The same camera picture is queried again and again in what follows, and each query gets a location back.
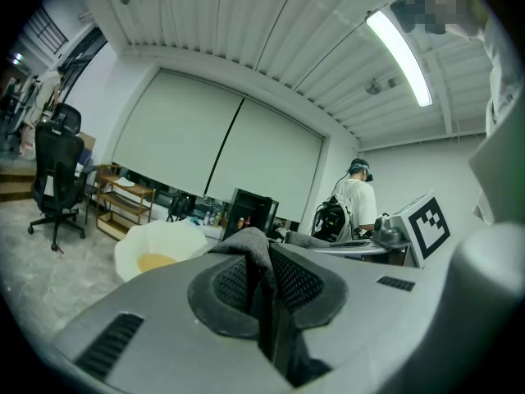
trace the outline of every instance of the ceiling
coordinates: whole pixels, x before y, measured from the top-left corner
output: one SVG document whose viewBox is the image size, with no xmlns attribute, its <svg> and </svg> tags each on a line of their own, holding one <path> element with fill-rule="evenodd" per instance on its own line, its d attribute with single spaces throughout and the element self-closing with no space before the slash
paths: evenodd
<svg viewBox="0 0 525 394">
<path fill-rule="evenodd" d="M 420 108 L 363 23 L 367 11 L 394 0 L 110 1 L 129 44 L 187 48 L 269 76 L 334 117 L 362 150 L 484 129 L 491 64 L 481 43 L 407 37 L 434 100 Z M 365 90 L 372 79 L 378 94 Z"/>
</svg>

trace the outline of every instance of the gray fabric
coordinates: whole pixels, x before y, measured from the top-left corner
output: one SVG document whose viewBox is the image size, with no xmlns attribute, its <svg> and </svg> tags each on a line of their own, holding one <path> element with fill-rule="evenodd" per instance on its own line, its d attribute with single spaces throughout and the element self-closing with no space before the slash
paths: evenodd
<svg viewBox="0 0 525 394">
<path fill-rule="evenodd" d="M 319 240 L 310 235 L 290 231 L 286 234 L 286 244 L 300 246 L 301 248 L 326 248 L 330 246 L 330 242 Z"/>
<path fill-rule="evenodd" d="M 266 235 L 256 227 L 248 227 L 215 245 L 209 252 L 246 255 L 247 261 L 253 263 L 257 269 L 261 270 L 263 281 L 267 284 L 267 287 L 272 291 L 276 291 L 277 283 L 270 254 L 268 253 L 269 247 L 270 244 Z"/>
</svg>

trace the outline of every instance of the white panel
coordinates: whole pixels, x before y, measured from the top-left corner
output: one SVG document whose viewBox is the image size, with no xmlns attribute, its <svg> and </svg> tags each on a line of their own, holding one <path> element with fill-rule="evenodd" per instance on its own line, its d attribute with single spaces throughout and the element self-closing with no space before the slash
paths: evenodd
<svg viewBox="0 0 525 394">
<path fill-rule="evenodd" d="M 245 100 L 213 173 L 208 195 L 231 201 L 235 188 L 272 197 L 277 216 L 300 222 L 321 139 L 288 118 Z"/>
<path fill-rule="evenodd" d="M 114 161 L 163 184 L 203 195 L 242 98 L 161 71 L 119 139 Z"/>
</svg>

